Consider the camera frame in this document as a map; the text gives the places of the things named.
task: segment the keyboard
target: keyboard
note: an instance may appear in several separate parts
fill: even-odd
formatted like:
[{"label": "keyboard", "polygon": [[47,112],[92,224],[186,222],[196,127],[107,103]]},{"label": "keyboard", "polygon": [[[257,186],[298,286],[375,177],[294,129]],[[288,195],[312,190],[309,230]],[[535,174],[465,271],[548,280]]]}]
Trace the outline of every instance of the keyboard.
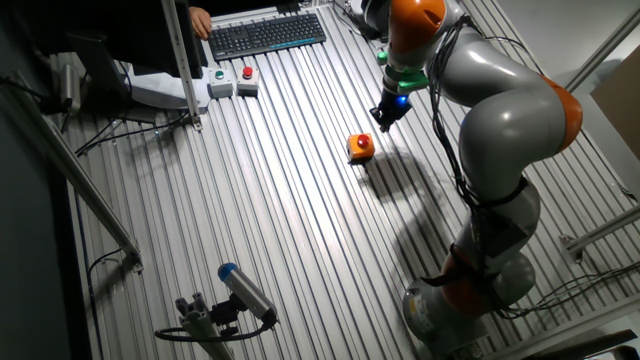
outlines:
[{"label": "keyboard", "polygon": [[288,16],[211,31],[209,45],[216,61],[264,54],[324,42],[315,14]]}]

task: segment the blue cap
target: blue cap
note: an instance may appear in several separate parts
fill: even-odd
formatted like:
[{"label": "blue cap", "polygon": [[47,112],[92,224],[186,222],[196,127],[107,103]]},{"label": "blue cap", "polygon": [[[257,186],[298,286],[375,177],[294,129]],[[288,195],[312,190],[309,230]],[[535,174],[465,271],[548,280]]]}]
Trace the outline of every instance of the blue cap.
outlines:
[{"label": "blue cap", "polygon": [[220,265],[220,267],[218,268],[218,277],[220,278],[220,280],[222,280],[222,282],[224,282],[225,280],[227,280],[227,276],[229,276],[229,274],[231,274],[231,272],[237,268],[238,266],[234,263],[226,263]]}]

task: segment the floor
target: floor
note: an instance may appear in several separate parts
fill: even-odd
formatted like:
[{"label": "floor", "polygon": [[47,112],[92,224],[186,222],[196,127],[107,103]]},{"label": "floor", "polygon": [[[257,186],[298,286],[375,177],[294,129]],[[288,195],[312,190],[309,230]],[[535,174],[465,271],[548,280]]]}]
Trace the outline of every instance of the floor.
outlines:
[{"label": "floor", "polygon": [[[492,0],[464,3],[487,34],[516,37]],[[206,359],[198,346],[156,340],[153,331],[177,326],[177,298],[201,292],[209,305],[225,301],[229,293],[216,273],[229,261],[264,289],[281,320],[273,332],[231,344],[237,359],[431,358],[403,322],[401,296],[415,277],[438,274],[466,209],[428,123],[427,97],[412,95],[414,110],[381,134],[368,113],[380,96],[379,45],[363,40],[327,5],[305,11],[319,14],[327,42],[220,64],[233,72],[246,64],[259,68],[258,98],[212,101],[201,132],[184,126],[123,137],[82,159],[137,239],[145,267],[131,273],[116,255],[92,275],[106,359]],[[273,16],[255,11],[216,23]],[[521,51],[495,46],[532,65]],[[468,109],[443,105],[457,139]],[[158,122],[176,116],[161,114]],[[105,124],[73,123],[71,147]],[[146,127],[116,121],[113,131]],[[362,132],[372,134],[377,154],[366,166],[351,167],[346,139]],[[596,151],[581,135],[562,154],[526,170],[543,210],[523,250],[538,275],[521,306],[564,281],[640,258],[636,226],[589,246],[580,265],[561,251],[559,235],[579,236],[632,206],[611,185]],[[117,249],[82,201],[76,210],[76,239],[80,247],[85,240],[89,262]],[[85,265],[82,256],[79,262]],[[485,355],[499,353],[638,293],[639,280],[621,278],[516,321],[485,316],[489,337],[478,346]],[[256,326],[248,315],[239,323],[243,333]]]}]

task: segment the metal rod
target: metal rod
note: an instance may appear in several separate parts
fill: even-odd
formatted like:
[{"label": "metal rod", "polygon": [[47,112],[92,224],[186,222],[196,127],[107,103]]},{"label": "metal rod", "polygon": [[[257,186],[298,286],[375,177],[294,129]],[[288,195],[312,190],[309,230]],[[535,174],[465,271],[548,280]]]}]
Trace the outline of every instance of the metal rod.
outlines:
[{"label": "metal rod", "polygon": [[193,89],[193,79],[191,78],[191,70],[189,69],[189,59],[187,58],[187,51],[184,48],[184,39],[182,38],[182,31],[180,30],[180,22],[178,21],[178,14],[176,13],[175,1],[162,0],[162,10],[164,11],[164,17],[167,21],[167,28],[169,29],[169,36],[171,37],[171,45],[173,45],[173,53],[176,57],[176,62],[178,63],[178,72],[180,72],[184,95],[187,99],[187,105],[189,106],[189,115],[191,115],[191,121],[194,128],[196,130],[201,130],[202,124],[200,123],[198,102],[195,90]]},{"label": "metal rod", "polygon": [[612,232],[626,225],[631,224],[638,219],[640,219],[640,205],[636,205],[635,207],[625,211],[621,215],[616,216],[613,220],[608,221],[606,224],[603,224],[594,230],[591,230],[579,239],[571,241],[567,245],[567,251],[569,251],[570,254],[576,253],[585,246],[611,234]]},{"label": "metal rod", "polygon": [[58,128],[42,116],[33,99],[21,90],[7,86],[0,87],[0,103],[2,105],[0,109],[5,111],[16,126],[53,160],[60,172],[78,191],[98,220],[130,258],[134,269],[142,270],[140,250],[109,204],[100,195],[100,191],[67,145]]},{"label": "metal rod", "polygon": [[602,45],[591,55],[587,61],[580,67],[576,75],[564,87],[569,92],[574,92],[591,75],[591,73],[615,50],[624,39],[638,26],[640,23],[640,8],[632,12],[618,28],[605,40]]}]

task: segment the orange block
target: orange block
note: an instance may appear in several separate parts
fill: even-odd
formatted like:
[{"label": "orange block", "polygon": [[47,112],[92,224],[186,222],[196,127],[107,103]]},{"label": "orange block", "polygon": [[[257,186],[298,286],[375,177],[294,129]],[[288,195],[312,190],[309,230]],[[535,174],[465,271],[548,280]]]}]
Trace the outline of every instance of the orange block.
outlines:
[{"label": "orange block", "polygon": [[347,148],[349,149],[351,163],[362,163],[371,160],[373,153],[376,151],[371,134],[349,136]]}]

